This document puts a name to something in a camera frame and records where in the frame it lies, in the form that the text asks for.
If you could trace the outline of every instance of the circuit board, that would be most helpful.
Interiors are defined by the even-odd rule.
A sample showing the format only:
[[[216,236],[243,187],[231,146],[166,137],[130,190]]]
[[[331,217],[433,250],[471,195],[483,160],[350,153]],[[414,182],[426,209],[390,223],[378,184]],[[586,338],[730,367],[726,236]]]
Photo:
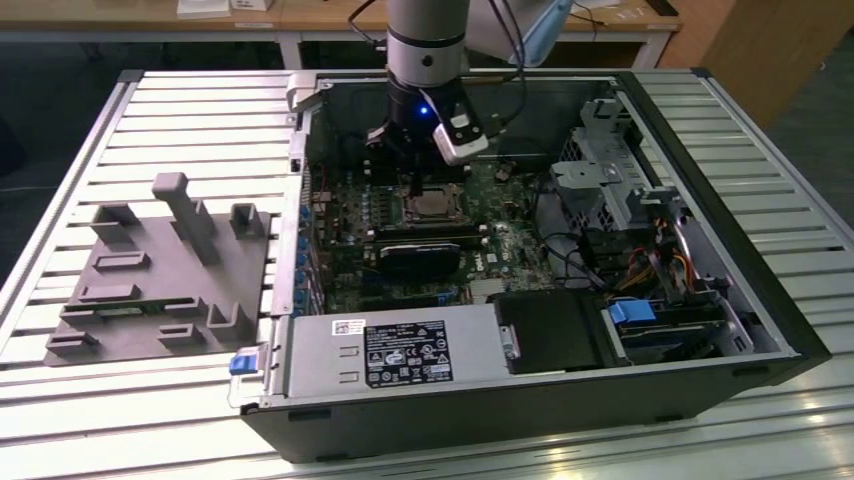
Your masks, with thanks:
[[[465,181],[426,184],[419,197],[409,196],[407,187],[372,185],[352,172],[342,175],[335,193],[315,197],[326,313],[483,303],[483,287],[498,293],[554,286],[531,230],[533,177],[511,170],[498,161],[477,162]],[[473,235],[434,240],[467,245],[453,273],[429,280],[380,274],[380,229],[395,234],[467,226]]]

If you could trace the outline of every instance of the sticker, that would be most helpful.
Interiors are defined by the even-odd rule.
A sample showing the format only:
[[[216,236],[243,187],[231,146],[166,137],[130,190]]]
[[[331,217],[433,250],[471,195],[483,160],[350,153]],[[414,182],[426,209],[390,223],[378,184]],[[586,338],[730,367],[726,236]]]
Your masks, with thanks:
[[[235,28],[272,28],[272,23],[235,23]]]
[[[364,332],[364,320],[335,320],[332,322],[332,335],[362,335]]]
[[[445,321],[364,327],[364,364],[371,388],[454,380]]]
[[[136,307],[112,308],[110,310],[98,310],[102,317],[120,317],[124,315],[143,315],[143,309]]]

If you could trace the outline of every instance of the wooden cabinet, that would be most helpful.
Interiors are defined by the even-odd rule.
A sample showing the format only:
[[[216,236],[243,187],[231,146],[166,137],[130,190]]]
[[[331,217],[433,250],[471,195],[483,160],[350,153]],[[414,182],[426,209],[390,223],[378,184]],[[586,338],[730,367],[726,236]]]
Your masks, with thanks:
[[[709,68],[754,121],[769,127],[854,24],[854,1],[670,3],[683,28],[658,66]]]

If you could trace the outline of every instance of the black cover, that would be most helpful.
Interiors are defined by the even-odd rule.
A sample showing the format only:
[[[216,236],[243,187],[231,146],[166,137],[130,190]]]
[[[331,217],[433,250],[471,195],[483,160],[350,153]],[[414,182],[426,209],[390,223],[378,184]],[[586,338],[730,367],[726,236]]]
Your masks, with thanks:
[[[498,323],[515,332],[514,374],[593,370],[617,365],[601,297],[585,290],[535,290],[495,297]]]
[[[383,275],[409,280],[450,275],[459,269],[459,245],[401,245],[379,252],[378,270]]]

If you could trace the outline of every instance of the power supply label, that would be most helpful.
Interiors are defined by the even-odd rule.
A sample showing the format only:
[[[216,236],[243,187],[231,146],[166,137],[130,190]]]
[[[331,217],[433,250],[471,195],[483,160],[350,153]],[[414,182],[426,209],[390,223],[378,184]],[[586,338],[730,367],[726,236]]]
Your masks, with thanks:
[[[454,380],[445,321],[366,326],[364,371],[371,388]]]

